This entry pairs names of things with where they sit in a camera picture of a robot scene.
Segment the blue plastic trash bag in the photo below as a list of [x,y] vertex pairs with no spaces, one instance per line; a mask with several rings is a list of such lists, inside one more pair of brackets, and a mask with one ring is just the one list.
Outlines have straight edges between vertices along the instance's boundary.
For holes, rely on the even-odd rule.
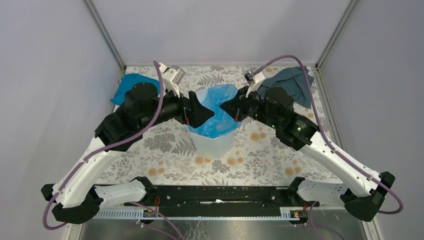
[[207,138],[217,138],[239,128],[240,122],[236,122],[231,116],[220,108],[220,105],[233,99],[237,94],[237,87],[232,84],[217,84],[206,90],[204,100],[200,103],[214,112],[204,124],[197,128],[188,127],[188,131]]

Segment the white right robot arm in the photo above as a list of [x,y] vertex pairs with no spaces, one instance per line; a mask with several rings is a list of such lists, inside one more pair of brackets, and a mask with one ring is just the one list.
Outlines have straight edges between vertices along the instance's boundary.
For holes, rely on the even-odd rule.
[[281,88],[270,88],[264,96],[243,87],[220,105],[235,121],[250,117],[275,130],[281,143],[323,165],[341,183],[323,183],[296,177],[287,191],[287,201],[299,206],[304,201],[344,207],[353,217],[370,222],[380,213],[395,176],[377,172],[356,159],[350,163],[344,150],[325,140],[325,134],[309,118],[294,111],[294,99]]

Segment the white trash bin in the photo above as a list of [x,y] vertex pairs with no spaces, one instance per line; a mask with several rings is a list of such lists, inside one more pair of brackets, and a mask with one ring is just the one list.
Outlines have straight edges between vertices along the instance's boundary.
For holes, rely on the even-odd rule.
[[[199,102],[205,99],[206,91],[208,88],[196,92]],[[209,138],[205,136],[192,133],[188,130],[189,137],[194,143],[197,152],[204,158],[216,160],[222,158],[230,149],[235,132],[237,129],[216,138]]]

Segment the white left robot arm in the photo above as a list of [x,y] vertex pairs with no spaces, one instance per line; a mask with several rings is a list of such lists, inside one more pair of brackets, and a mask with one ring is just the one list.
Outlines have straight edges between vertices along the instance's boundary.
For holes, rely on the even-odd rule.
[[188,96],[177,96],[152,83],[136,84],[125,93],[123,104],[97,127],[89,147],[73,169],[60,182],[42,187],[48,201],[46,210],[59,222],[82,224],[103,208],[129,202],[152,204],[155,187],[146,177],[115,185],[97,185],[96,181],[150,127],[174,119],[197,128],[213,115],[193,91]]

